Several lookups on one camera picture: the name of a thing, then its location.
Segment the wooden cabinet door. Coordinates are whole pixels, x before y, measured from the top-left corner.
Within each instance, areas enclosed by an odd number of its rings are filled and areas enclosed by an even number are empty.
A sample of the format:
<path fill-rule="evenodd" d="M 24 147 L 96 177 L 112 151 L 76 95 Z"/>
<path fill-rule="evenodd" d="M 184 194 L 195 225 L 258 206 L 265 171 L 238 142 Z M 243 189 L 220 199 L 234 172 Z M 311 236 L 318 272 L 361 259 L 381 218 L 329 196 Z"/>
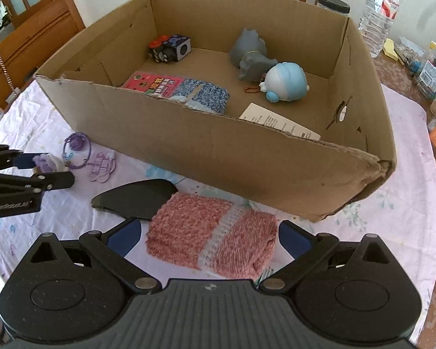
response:
<path fill-rule="evenodd" d="M 74 0 L 1 0 L 11 32 L 0 38 L 0 112 L 42 66 L 85 25 Z"/>

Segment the purple charm keychain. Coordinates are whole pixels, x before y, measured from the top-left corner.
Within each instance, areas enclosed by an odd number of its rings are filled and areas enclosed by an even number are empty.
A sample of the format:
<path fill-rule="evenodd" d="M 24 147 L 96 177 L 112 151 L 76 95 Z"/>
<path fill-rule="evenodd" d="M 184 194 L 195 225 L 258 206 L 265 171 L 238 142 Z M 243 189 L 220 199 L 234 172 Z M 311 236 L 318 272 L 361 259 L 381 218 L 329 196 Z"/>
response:
<path fill-rule="evenodd" d="M 74 132 L 66 137 L 62 158 L 71 170 L 88 168 L 89 181 L 100 184 L 109 180 L 116 167 L 115 151 L 94 150 L 90 138 L 82 132 Z"/>

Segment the cream carton box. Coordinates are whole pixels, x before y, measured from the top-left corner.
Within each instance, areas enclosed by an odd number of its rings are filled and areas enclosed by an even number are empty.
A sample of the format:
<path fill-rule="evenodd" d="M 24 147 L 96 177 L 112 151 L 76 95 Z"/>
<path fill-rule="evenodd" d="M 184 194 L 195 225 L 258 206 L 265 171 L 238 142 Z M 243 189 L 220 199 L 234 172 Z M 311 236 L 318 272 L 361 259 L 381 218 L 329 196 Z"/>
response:
<path fill-rule="evenodd" d="M 315 140 L 321 139 L 321 136 L 315 131 L 291 121 L 278 113 L 272 112 L 266 108 L 250 103 L 239 117 L 241 120 L 249 121 L 255 124 L 260 124 L 265 127 L 282 131 L 291 136 L 296 136 L 302 139 Z"/>

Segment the large cardboard box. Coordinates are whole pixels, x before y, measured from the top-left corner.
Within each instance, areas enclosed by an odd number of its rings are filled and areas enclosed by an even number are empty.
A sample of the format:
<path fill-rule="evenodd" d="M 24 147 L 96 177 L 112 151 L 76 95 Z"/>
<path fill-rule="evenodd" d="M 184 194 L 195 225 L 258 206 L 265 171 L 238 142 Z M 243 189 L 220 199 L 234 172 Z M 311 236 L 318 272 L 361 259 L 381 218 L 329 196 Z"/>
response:
<path fill-rule="evenodd" d="M 96 143 L 310 221 L 396 167 L 359 31 L 304 2 L 130 0 L 36 79 Z"/>

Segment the purple crochet flower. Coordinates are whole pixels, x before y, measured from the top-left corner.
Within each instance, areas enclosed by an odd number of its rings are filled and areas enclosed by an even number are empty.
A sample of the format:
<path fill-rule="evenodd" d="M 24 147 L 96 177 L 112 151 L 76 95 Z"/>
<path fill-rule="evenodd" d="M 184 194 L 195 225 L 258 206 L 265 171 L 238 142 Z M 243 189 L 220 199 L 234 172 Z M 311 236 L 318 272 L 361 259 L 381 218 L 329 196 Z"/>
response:
<path fill-rule="evenodd" d="M 69 168 L 53 154 L 38 154 L 33 156 L 33 163 L 40 173 L 66 172 Z"/>

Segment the black blue toy cube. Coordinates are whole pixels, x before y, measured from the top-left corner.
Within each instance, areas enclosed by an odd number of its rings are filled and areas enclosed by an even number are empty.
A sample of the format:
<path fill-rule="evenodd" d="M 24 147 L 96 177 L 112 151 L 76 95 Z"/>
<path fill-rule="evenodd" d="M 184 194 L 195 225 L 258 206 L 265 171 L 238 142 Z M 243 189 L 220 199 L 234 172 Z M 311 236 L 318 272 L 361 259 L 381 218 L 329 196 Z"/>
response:
<path fill-rule="evenodd" d="M 161 35 L 148 45 L 149 55 L 157 63 L 181 61 L 191 52 L 190 37 Z"/>

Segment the grey rubber toy figure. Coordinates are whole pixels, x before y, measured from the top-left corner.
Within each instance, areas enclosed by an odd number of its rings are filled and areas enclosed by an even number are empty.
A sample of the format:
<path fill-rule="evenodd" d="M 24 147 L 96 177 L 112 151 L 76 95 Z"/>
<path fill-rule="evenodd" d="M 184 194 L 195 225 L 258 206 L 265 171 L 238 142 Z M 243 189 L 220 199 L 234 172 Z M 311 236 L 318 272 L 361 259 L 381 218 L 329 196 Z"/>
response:
<path fill-rule="evenodd" d="M 278 61 L 267 57 L 265 41 L 254 29 L 242 33 L 229 51 L 230 63 L 239 69 L 239 80 L 259 83 Z"/>

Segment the pink card pack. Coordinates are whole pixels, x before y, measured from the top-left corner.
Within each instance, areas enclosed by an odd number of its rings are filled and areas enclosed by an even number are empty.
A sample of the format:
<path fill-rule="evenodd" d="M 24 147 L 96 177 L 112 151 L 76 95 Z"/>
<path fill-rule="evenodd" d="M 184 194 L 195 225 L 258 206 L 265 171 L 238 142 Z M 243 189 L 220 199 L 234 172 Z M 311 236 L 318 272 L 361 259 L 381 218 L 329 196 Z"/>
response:
<path fill-rule="evenodd" d="M 122 85 L 122 88 L 169 99 L 184 81 L 177 76 L 163 76 L 151 72 L 136 71 Z"/>

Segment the pink knitted sock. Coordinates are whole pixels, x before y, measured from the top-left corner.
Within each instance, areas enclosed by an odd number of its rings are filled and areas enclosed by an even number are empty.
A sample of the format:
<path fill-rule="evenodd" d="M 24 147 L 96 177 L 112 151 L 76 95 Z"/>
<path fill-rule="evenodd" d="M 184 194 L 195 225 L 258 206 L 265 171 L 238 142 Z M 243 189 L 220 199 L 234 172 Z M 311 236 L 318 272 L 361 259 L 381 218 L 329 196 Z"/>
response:
<path fill-rule="evenodd" d="M 257 280 L 273 257 L 277 233 L 278 222 L 270 213 L 177 192 L 150 221 L 146 250 L 176 266 Z"/>

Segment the blue white squishy toy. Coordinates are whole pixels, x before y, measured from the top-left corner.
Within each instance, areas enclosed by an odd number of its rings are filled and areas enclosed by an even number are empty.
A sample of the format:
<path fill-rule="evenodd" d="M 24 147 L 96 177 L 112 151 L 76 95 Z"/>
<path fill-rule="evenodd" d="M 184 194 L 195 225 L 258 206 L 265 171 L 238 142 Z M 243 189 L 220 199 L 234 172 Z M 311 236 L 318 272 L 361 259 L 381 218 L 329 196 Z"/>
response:
<path fill-rule="evenodd" d="M 273 66 L 259 84 L 269 102 L 293 102 L 304 98 L 310 86 L 303 68 L 297 63 L 280 62 Z"/>

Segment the black lid glass jar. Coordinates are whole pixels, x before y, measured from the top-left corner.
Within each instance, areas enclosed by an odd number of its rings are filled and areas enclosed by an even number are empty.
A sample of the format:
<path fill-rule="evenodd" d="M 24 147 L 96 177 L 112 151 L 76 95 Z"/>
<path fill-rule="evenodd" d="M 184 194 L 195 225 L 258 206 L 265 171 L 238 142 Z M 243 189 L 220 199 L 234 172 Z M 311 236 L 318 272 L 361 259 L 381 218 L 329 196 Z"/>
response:
<path fill-rule="evenodd" d="M 342 15 L 349 15 L 351 6 L 342 0 L 317 0 L 317 5 Z"/>

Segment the clear plastic water bottle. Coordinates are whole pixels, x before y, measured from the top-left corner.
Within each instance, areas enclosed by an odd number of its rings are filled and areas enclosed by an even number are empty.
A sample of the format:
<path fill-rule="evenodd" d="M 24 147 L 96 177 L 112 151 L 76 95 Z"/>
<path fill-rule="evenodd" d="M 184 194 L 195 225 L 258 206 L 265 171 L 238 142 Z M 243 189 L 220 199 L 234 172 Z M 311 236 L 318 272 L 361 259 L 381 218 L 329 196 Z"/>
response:
<path fill-rule="evenodd" d="M 372 58 L 376 58 L 382 51 L 400 2 L 401 0 L 365 0 L 358 30 Z"/>

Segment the black glasses case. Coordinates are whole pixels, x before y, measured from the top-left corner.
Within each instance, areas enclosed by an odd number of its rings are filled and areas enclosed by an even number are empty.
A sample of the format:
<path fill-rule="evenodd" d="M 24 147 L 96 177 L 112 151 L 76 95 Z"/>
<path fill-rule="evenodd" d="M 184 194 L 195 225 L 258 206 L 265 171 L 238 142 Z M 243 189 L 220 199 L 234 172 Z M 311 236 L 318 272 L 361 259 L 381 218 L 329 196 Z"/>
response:
<path fill-rule="evenodd" d="M 91 207 L 125 219 L 151 221 L 162 205 L 177 192 L 178 189 L 169 180 L 141 180 L 100 193 L 91 200 Z"/>

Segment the blue white knitted sock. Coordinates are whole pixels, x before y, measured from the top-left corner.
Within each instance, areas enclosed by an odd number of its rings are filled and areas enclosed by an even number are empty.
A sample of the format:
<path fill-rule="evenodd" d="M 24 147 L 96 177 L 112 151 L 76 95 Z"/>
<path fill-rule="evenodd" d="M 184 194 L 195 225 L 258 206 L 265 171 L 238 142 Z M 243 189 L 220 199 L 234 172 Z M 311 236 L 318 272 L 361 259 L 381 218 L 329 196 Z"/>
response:
<path fill-rule="evenodd" d="M 193 110 L 224 114 L 229 97 L 225 88 L 203 80 L 186 78 L 170 99 Z"/>

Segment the pen holder cup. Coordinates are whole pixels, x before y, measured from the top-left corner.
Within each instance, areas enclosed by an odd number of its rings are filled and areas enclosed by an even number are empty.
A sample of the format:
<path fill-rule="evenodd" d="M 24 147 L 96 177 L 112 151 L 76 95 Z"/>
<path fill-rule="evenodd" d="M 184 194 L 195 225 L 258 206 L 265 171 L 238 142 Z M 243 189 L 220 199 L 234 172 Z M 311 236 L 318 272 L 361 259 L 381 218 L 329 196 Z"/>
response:
<path fill-rule="evenodd" d="M 414 81 L 426 99 L 436 98 L 436 42 L 430 42 L 429 48 L 421 57 Z"/>

